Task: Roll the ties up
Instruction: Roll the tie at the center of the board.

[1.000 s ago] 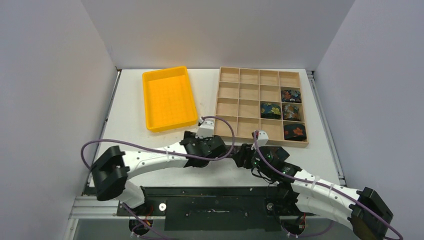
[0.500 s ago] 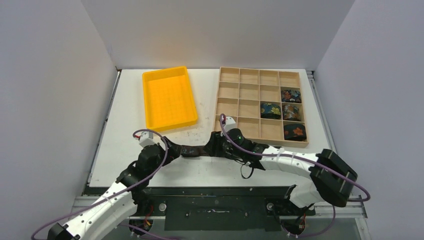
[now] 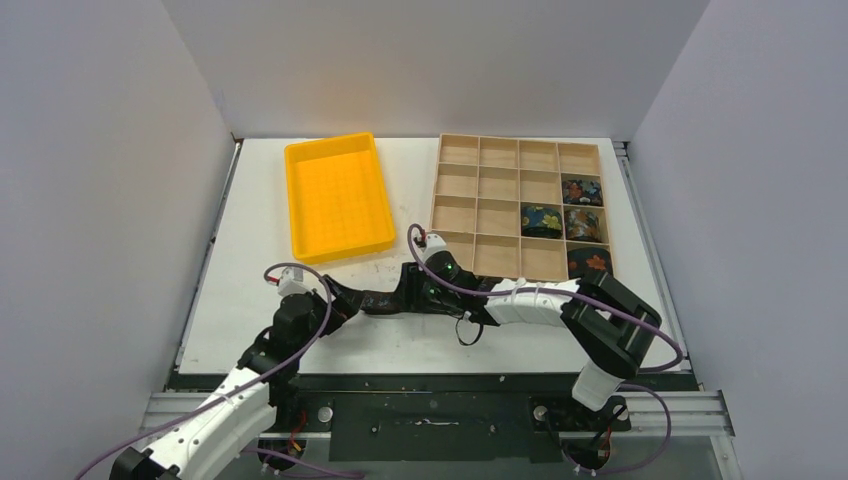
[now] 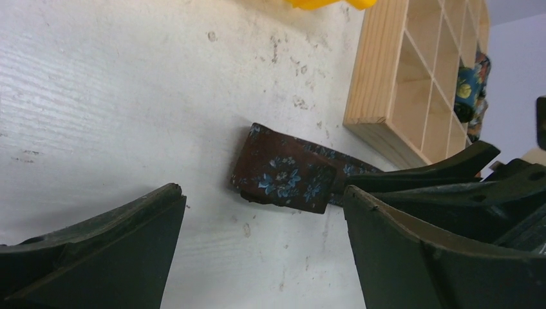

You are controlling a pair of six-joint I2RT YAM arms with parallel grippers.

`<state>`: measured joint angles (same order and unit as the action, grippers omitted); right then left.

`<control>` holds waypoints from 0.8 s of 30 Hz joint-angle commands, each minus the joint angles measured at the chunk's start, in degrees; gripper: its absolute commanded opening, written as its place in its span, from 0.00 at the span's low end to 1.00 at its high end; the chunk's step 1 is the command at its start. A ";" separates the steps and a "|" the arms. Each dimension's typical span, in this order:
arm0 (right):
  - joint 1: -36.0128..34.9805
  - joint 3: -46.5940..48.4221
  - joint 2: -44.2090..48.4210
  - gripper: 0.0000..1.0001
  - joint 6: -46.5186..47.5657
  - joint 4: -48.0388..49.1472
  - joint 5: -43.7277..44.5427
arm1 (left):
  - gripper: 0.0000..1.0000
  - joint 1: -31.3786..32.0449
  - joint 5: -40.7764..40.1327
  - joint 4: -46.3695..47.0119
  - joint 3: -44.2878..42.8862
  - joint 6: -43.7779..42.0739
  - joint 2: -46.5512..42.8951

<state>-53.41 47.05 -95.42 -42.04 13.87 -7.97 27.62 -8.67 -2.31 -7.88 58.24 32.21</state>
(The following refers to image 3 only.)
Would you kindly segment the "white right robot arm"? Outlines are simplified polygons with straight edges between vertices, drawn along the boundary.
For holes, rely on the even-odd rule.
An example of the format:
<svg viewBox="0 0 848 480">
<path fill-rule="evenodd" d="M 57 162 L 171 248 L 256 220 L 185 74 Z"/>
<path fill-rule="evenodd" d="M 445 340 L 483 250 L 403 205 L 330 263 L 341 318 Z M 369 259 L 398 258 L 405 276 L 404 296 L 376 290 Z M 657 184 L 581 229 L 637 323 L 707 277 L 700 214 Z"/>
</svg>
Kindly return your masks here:
<svg viewBox="0 0 848 480">
<path fill-rule="evenodd" d="M 612 395 L 637 376 L 662 323 L 605 270 L 561 283 L 482 277 L 462 269 L 446 250 L 425 264 L 404 264 L 392 305 L 403 313 L 466 318 L 482 326 L 567 329 L 587 356 L 565 402 L 568 421 L 580 429 L 600 421 Z"/>
</svg>

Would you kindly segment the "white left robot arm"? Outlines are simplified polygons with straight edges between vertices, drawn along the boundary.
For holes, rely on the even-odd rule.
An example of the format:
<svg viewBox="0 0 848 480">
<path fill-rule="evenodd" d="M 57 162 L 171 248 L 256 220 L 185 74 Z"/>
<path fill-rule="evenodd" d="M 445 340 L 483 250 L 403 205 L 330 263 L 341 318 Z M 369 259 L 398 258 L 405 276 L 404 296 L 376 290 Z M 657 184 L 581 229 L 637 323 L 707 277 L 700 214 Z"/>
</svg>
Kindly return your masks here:
<svg viewBox="0 0 848 480">
<path fill-rule="evenodd" d="M 299 428 L 308 415 L 294 380 L 306 350 L 352 315 L 345 300 L 324 298 L 283 280 L 270 326 L 243 352 L 221 384 L 161 438 L 128 446 L 114 460 L 112 479 L 212 479 L 262 432 Z"/>
</svg>

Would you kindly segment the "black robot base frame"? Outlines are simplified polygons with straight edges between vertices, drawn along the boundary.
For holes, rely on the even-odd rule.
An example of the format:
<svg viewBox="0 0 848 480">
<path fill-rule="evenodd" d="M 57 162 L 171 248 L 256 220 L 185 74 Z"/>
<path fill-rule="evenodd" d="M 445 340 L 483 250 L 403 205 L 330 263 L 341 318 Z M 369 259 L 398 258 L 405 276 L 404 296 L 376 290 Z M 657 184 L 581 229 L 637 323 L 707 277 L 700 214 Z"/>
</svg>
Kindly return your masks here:
<svg viewBox="0 0 848 480">
<path fill-rule="evenodd" d="M 689 372 L 647 374 L 599 411 L 570 396 L 564 374 L 306 374 L 262 433 L 293 453 L 325 441 L 334 461 L 555 462 L 554 441 L 712 437 L 734 432 L 725 398 Z"/>
</svg>

